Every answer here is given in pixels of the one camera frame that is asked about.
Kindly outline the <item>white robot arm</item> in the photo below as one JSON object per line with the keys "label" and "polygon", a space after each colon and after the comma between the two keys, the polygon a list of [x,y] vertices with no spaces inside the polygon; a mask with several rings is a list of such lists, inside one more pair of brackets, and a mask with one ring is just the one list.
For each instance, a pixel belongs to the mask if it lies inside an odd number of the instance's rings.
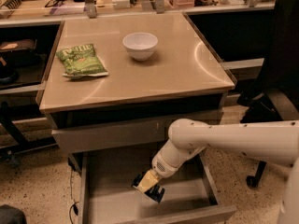
{"label": "white robot arm", "polygon": [[178,119],[168,129],[168,140],[138,175],[132,186],[159,202],[164,189],[158,182],[206,147],[242,154],[248,158],[292,168],[279,208],[277,224],[299,224],[299,124],[296,120],[209,125]]}

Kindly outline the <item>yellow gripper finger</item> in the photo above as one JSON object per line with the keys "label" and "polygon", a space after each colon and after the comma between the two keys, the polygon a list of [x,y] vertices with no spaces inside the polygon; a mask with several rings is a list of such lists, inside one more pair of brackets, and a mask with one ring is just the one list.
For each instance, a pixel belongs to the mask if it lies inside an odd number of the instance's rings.
{"label": "yellow gripper finger", "polygon": [[161,178],[158,173],[155,170],[150,169],[141,178],[141,181],[137,185],[137,189],[140,192],[145,193],[153,188],[160,180]]}

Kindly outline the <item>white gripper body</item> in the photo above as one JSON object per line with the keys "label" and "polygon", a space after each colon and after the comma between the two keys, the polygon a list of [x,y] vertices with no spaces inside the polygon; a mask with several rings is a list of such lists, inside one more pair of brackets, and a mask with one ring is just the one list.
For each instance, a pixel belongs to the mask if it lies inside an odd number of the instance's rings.
{"label": "white gripper body", "polygon": [[160,178],[169,178],[171,177],[177,170],[177,167],[173,167],[169,165],[162,157],[160,153],[157,153],[151,162],[152,169],[155,174]]}

